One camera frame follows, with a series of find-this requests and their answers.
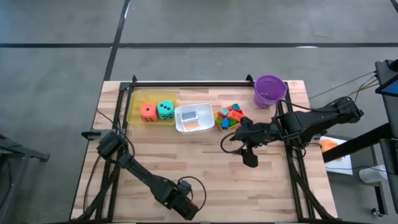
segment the orange object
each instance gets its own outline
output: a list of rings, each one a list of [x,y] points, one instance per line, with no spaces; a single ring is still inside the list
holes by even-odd
[[[157,112],[155,103],[144,103],[140,109],[141,120],[145,122],[157,121]]]
[[[337,143],[335,143],[332,140],[326,139],[326,140],[321,140],[319,141],[319,144],[321,144],[321,151],[323,152],[327,152],[330,149],[333,149],[334,147],[338,146]]]
[[[238,113],[237,111],[230,111],[228,112],[227,118],[234,119],[235,121],[240,122],[241,118],[245,117],[244,114]]]

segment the gray concrete floor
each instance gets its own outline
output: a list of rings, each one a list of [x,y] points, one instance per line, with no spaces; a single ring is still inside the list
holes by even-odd
[[[123,0],[0,2],[0,42],[112,42]],[[398,14],[388,0],[183,1],[132,0],[121,42],[394,42]],[[398,49],[119,49],[111,80],[241,80],[274,74],[305,80],[309,96],[374,70]],[[110,49],[0,49],[0,133],[51,153],[33,161],[12,214],[13,223],[69,217]],[[348,94],[364,80],[311,100]],[[381,97],[361,92],[358,124],[331,134],[355,137],[387,121]],[[355,155],[361,162],[363,156]],[[375,219],[370,187],[331,181],[340,218]]]

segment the clear plastic tray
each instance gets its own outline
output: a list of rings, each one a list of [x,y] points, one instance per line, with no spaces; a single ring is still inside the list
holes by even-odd
[[[144,125],[174,125],[175,118],[170,120],[158,119],[156,122],[143,122],[140,116],[140,109],[144,103],[160,103],[170,100],[174,109],[177,107],[178,93],[173,91],[134,91],[131,93],[127,122],[136,126]]]

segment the green die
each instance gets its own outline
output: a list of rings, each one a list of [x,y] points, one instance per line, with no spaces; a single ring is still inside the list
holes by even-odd
[[[229,126],[232,127],[236,124],[236,121],[234,119],[229,119]]]
[[[223,118],[222,117],[217,117],[217,119],[215,119],[215,121],[216,121],[216,124],[221,126],[221,123],[223,122]]]
[[[174,118],[174,107],[170,100],[161,101],[157,104],[157,114],[160,119],[173,119]]]

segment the white container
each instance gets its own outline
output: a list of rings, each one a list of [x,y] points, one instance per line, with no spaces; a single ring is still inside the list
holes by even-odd
[[[181,122],[181,113],[195,111],[198,116],[199,128],[185,131]],[[175,128],[180,134],[197,134],[210,131],[214,126],[213,108],[209,103],[199,105],[178,106],[174,110]]]
[[[387,180],[386,167],[384,165],[378,165],[372,168],[361,169],[359,171],[359,178],[361,178],[363,182],[374,183]]]

